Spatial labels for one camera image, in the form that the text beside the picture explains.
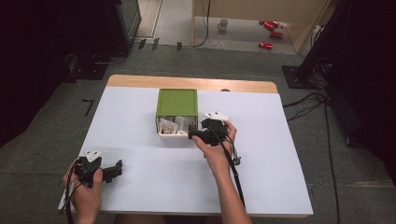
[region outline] wooden table edge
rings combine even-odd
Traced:
[[[135,75],[112,75],[109,87],[196,89],[202,91],[229,91],[278,93],[274,82],[192,77],[151,77]]]

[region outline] person's right hand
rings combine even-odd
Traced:
[[[227,148],[230,156],[232,156],[233,151],[230,141],[235,141],[236,128],[231,124],[230,121],[224,121],[224,124],[229,129],[227,134],[231,139],[223,141],[223,145]],[[220,144],[212,147],[205,144],[204,141],[202,141],[202,139],[196,135],[192,137],[192,140],[195,142],[195,145],[204,152],[204,157],[206,158],[207,163],[209,164],[209,167],[215,176],[230,174],[230,163],[228,163],[228,160],[224,153],[224,149]]]

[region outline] wrist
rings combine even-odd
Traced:
[[[218,182],[218,184],[223,183],[223,182],[232,181],[231,174],[230,174],[230,168],[214,171],[213,176],[215,177],[216,182]]]

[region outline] white tabletop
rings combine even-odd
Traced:
[[[122,175],[103,187],[102,211],[219,214],[215,179],[190,139],[156,134],[158,89],[106,87],[80,151],[103,151],[102,167],[122,160]],[[198,91],[200,118],[221,111],[237,128],[236,166],[252,217],[313,214],[279,94]]]

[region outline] floor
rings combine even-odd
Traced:
[[[191,43],[191,0],[139,0],[139,6],[142,24],[137,41],[147,39],[147,43],[152,43],[154,38],[159,38],[160,45],[173,46],[176,46],[177,42],[181,42],[183,46],[203,43],[206,36],[206,18],[202,17],[194,18],[195,36]],[[220,18],[209,18],[208,39],[200,48],[297,54],[284,28],[276,28],[277,32],[283,34],[282,39],[273,39],[269,37],[270,32],[259,25],[258,21],[233,19],[227,21],[227,30],[222,32],[218,29]],[[147,31],[152,31],[152,35],[147,35]],[[259,48],[261,41],[272,44],[273,48],[271,50]],[[309,50],[310,44],[307,43],[299,54],[306,55]]]

